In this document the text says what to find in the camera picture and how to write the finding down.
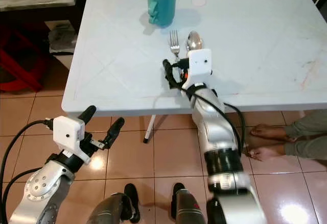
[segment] human foot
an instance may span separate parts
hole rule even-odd
[[[256,160],[265,161],[274,157],[285,155],[284,145],[261,146],[252,149],[250,157]]]
[[[286,142],[294,142],[296,138],[291,138],[286,134],[283,127],[268,126],[264,124],[257,125],[254,127],[250,134],[252,136],[262,137],[265,139],[275,139]]]

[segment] scratch on table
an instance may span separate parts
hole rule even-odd
[[[318,63],[317,60],[311,62],[311,67],[310,67],[310,69],[308,70],[305,79],[304,79],[304,80],[302,81],[302,83],[301,83],[301,88],[302,88],[302,90],[305,89],[305,87],[306,87],[306,83],[307,83],[307,81],[308,81],[308,78],[309,78],[310,74],[314,71],[314,69],[315,69],[317,63]]]

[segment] red plastic chair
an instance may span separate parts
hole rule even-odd
[[[5,47],[13,35],[19,39],[19,45],[15,46],[17,51],[21,48],[29,48],[37,54],[35,65],[30,71],[26,71],[22,68],[19,63],[5,51]],[[49,60],[49,57],[44,55],[37,46],[31,43],[19,31],[0,26],[0,65],[5,71],[16,77],[14,81],[0,83],[0,90],[15,91],[28,87],[34,91],[41,90],[43,86],[39,83],[39,80],[46,70],[46,60]]]

